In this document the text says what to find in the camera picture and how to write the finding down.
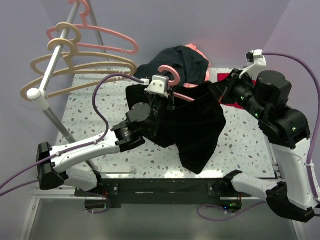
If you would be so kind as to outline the black shorts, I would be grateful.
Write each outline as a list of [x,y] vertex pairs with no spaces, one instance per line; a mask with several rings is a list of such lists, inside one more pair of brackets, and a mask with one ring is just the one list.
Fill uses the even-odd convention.
[[200,174],[213,156],[220,134],[226,126],[224,111],[211,91],[212,82],[196,87],[177,86],[175,92],[193,99],[175,98],[174,110],[166,110],[156,136],[143,136],[167,148],[176,145],[182,166]]

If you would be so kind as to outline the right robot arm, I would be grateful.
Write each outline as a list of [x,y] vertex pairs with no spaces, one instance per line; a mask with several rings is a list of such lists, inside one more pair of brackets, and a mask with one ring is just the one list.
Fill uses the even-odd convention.
[[311,146],[306,116],[288,106],[292,84],[277,71],[265,70],[257,80],[238,69],[214,83],[210,90],[222,104],[238,104],[257,122],[273,150],[284,181],[267,181],[234,170],[213,185],[233,197],[248,194],[267,203],[279,217],[307,223],[320,206],[312,193]]

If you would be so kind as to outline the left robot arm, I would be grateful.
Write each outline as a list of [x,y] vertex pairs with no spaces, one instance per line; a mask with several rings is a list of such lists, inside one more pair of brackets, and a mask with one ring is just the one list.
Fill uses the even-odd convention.
[[75,166],[97,157],[133,150],[145,144],[145,137],[154,137],[170,98],[150,94],[148,99],[148,103],[136,103],[126,113],[124,121],[97,136],[62,146],[51,146],[48,142],[39,144],[36,162],[40,189],[52,190],[67,185],[99,196],[104,190],[100,169],[86,171]]

